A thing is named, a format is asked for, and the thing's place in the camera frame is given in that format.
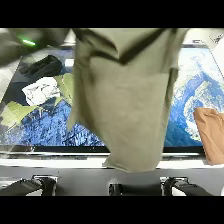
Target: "khaki fabric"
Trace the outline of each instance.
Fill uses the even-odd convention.
[[[68,129],[83,124],[111,154],[104,166],[151,171],[163,151],[187,28],[82,28]]]
[[[196,108],[194,118],[211,165],[224,164],[224,114],[214,109]]]

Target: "crumpled white fabric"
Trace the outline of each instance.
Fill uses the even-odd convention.
[[[53,77],[44,77],[22,89],[30,106],[40,105],[52,97],[60,97],[60,90]]]

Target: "garment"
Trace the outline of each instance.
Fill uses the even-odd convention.
[[[22,89],[30,106],[40,105],[53,97],[60,97],[60,90],[53,77],[44,77]]]
[[[68,128],[79,122],[99,136],[111,152],[104,166],[144,172],[158,165],[187,30],[76,30]]]
[[[224,114],[215,109],[196,108],[194,119],[209,164],[224,164]]]
[[[48,55],[42,60],[25,66],[19,71],[21,74],[29,76],[30,81],[35,82],[43,77],[52,77],[60,74],[62,63],[53,55]]]

